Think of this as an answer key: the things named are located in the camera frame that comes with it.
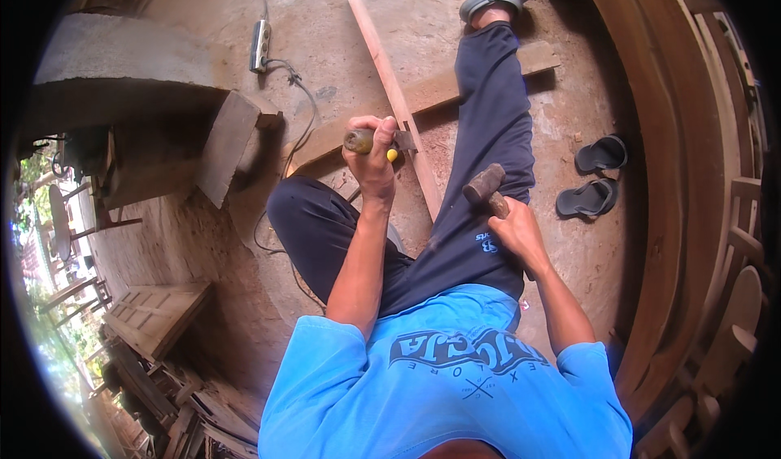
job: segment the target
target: workshop floor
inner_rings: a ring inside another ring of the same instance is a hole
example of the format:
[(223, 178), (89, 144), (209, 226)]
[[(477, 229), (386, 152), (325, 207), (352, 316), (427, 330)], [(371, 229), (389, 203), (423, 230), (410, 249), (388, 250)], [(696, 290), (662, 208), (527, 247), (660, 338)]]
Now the workshop floor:
[[(452, 67), (462, 35), (462, 1), (365, 0), (400, 82)], [(236, 88), (262, 91), (284, 112), (287, 141), (301, 134), (312, 111), (306, 95), (289, 86), (284, 70), (260, 78), (248, 71), (251, 31), (262, 12), (262, 0), (154, 0), (145, 15), (227, 45)], [(315, 94), (316, 126), (384, 94), (347, 0), (268, 0), (268, 18), (271, 55), (289, 60)], [(591, 318), (598, 339), (607, 342), (611, 328), (625, 339), (643, 277), (648, 198), (630, 88), (590, 0), (531, 0), (517, 22), (522, 43), (548, 41), (561, 59), (554, 72), (527, 79), (537, 158), (531, 206), (553, 263)], [(426, 115), (418, 123), (444, 190), (457, 111)], [(556, 194), (597, 177), (576, 172), (574, 153), (613, 132), (630, 149), (623, 170), (604, 174), (620, 181), (618, 204), (595, 220), (560, 220)], [(339, 166), (319, 174), (345, 196), (356, 186)], [(431, 220), (411, 166), (402, 169), (399, 182), (391, 221), (407, 250), (417, 255)], [(90, 236), (98, 270), (115, 296), (128, 285), (216, 282), (216, 298), (182, 338), (183, 352), (209, 363), (199, 372), (213, 389), (230, 385), (240, 391), (231, 400), (252, 422), (262, 413), (291, 325), (299, 315), (320, 312), (296, 287), (287, 257), (267, 255), (251, 242), (254, 220), (270, 189), (268, 183), (261, 185), (233, 195), (222, 210), (197, 189), (131, 205), (125, 217), (142, 217), (142, 224)], [(266, 245), (279, 244), (266, 220), (257, 236)], [(553, 360), (534, 283), (526, 286), (523, 298), (529, 309), (517, 335)]]

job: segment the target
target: black flip-flop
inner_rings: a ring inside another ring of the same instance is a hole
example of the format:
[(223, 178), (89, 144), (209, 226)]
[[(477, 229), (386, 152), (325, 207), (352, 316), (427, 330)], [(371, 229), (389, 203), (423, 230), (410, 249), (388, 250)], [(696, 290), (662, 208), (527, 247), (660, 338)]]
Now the black flip-flop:
[(629, 160), (626, 145), (615, 134), (583, 146), (575, 154), (575, 167), (582, 172), (617, 170)]
[(562, 216), (602, 215), (619, 198), (619, 182), (611, 178), (589, 181), (580, 188), (561, 191), (556, 197), (556, 211)]

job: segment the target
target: right hand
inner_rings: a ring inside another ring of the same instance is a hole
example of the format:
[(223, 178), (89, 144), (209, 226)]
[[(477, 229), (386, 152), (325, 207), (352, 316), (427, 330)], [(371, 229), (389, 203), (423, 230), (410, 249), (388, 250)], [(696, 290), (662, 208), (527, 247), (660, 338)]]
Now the right hand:
[(491, 217), (488, 227), (499, 236), (503, 245), (521, 258), (524, 268), (537, 278), (551, 267), (551, 260), (542, 241), (540, 226), (529, 206), (514, 198), (504, 197), (510, 214), (507, 219)]
[(393, 143), (396, 119), (375, 116), (353, 117), (347, 122), (347, 130), (372, 129), (374, 145), (368, 154), (357, 154), (342, 148), (342, 157), (358, 181), (363, 195), (363, 205), (376, 205), (388, 211), (396, 195), (396, 176), (393, 165), (387, 158), (387, 151)]

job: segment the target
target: navy sweatpants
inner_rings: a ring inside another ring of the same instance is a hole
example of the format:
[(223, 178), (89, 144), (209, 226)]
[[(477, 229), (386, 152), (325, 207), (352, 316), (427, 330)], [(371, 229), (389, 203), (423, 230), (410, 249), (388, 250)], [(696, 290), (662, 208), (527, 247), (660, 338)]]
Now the navy sweatpants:
[[(461, 104), (453, 169), (428, 244), (413, 260), (388, 241), (380, 317), (413, 307), (463, 283), (523, 292), (522, 270), (488, 231), (487, 208), (474, 209), (462, 187), (492, 162), (507, 172), (503, 195), (529, 202), (534, 186), (532, 119), (510, 24), (463, 37), (455, 74)], [(327, 303), (356, 230), (358, 211), (319, 181), (292, 176), (268, 198), (268, 219), (296, 269)]]

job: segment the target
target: knee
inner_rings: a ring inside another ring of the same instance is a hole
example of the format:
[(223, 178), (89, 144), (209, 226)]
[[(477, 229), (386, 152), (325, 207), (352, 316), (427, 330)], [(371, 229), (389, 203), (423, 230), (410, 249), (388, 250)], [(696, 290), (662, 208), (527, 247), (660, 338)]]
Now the knee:
[(268, 220), (272, 225), (291, 217), (306, 200), (306, 191), (310, 189), (307, 178), (292, 176), (279, 181), (266, 202)]

